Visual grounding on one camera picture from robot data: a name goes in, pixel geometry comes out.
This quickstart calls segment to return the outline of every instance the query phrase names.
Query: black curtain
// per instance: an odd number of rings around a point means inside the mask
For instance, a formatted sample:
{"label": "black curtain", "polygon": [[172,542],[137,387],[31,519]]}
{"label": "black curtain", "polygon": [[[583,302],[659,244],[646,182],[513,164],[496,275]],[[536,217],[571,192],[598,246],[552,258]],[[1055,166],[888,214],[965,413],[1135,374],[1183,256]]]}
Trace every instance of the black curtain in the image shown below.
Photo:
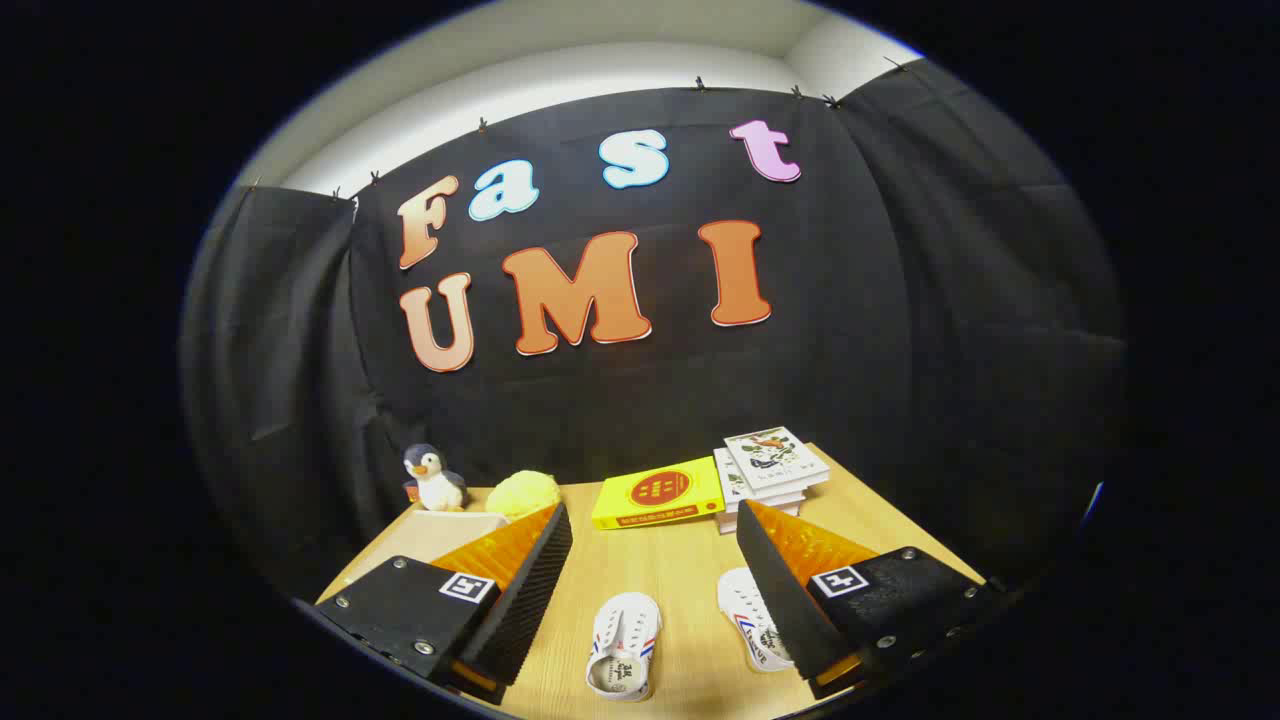
{"label": "black curtain", "polygon": [[1106,246],[1009,117],[916,60],[841,100],[906,268],[910,461],[868,482],[988,574],[1065,541],[1125,443]]}
{"label": "black curtain", "polygon": [[[795,183],[728,129],[786,132]],[[657,129],[671,169],[622,191],[596,147]],[[524,159],[538,201],[474,222],[476,177]],[[440,247],[408,272],[399,204],[453,174]],[[969,560],[1014,579],[1080,519],[1116,443],[1123,328],[1087,214],[1007,118],[927,60],[828,108],[786,94],[660,90],[529,113],[451,141],[351,201],[236,188],[191,284],[183,379],[215,497],[268,577],[314,598],[404,506],[403,447],[471,484],[522,468],[595,482],[786,424]],[[756,223],[773,316],[716,327],[705,223]],[[632,232],[641,341],[524,357],[500,264]],[[417,364],[399,296],[467,272],[476,351]],[[430,304],[452,342],[443,299]]]}

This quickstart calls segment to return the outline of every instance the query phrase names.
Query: yellow sponge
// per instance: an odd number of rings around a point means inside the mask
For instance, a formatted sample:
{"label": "yellow sponge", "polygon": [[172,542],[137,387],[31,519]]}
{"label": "yellow sponge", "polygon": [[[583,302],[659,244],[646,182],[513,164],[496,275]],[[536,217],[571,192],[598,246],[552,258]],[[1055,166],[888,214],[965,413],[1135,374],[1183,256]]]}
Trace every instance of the yellow sponge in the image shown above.
{"label": "yellow sponge", "polygon": [[556,478],[535,470],[521,470],[498,483],[485,500],[485,512],[502,512],[516,521],[561,501]]}

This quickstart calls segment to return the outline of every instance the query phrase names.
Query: shoe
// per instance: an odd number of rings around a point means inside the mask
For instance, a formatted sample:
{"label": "shoe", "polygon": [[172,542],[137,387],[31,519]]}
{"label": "shoe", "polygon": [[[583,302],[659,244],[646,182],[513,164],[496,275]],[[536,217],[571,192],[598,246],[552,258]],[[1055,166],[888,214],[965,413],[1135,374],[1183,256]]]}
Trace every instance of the shoe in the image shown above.
{"label": "shoe", "polygon": [[662,614],[652,597],[639,592],[611,597],[595,614],[586,684],[605,700],[649,697],[649,665],[660,629]]}
{"label": "shoe", "polygon": [[721,612],[746,642],[746,657],[755,671],[777,673],[795,667],[750,569],[735,568],[721,575],[717,596]]}

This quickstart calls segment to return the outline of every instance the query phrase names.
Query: pink letter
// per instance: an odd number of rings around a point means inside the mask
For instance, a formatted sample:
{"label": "pink letter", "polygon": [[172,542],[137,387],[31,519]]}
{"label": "pink letter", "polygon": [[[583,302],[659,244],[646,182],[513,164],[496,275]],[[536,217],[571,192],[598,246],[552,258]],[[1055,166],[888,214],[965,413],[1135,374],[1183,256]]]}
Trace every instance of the pink letter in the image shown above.
{"label": "pink letter", "polygon": [[783,163],[778,155],[778,143],[787,145],[787,136],[773,132],[764,120],[751,120],[728,131],[733,140],[746,141],[746,156],[755,172],[773,182],[794,182],[800,177],[800,165]]}

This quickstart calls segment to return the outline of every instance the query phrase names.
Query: table surface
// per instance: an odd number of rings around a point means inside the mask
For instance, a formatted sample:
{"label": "table surface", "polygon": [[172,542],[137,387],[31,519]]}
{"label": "table surface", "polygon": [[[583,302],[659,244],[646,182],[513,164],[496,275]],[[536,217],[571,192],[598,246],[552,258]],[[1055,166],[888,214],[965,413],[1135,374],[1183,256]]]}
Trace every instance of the table surface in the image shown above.
{"label": "table surface", "polygon": [[[805,491],[800,518],[876,552],[915,546],[977,583],[983,578],[910,518],[822,450],[809,447],[832,469],[831,479]],[[733,533],[719,534],[707,515],[666,525],[598,530],[591,507],[602,483],[562,486],[573,528],[573,547],[547,607],[538,635],[515,685],[500,706],[471,698],[499,712],[531,720],[579,717],[742,717],[772,719],[815,705],[808,683],[794,670],[755,673],[746,644],[719,611],[716,582],[746,565]],[[471,488],[472,509],[483,509],[492,488]],[[351,565],[383,542],[394,542],[404,511]],[[434,557],[415,557],[429,562]],[[317,602],[346,583],[343,570]],[[658,602],[658,633],[644,702],[611,702],[585,680],[595,612],[621,592],[643,592]]]}

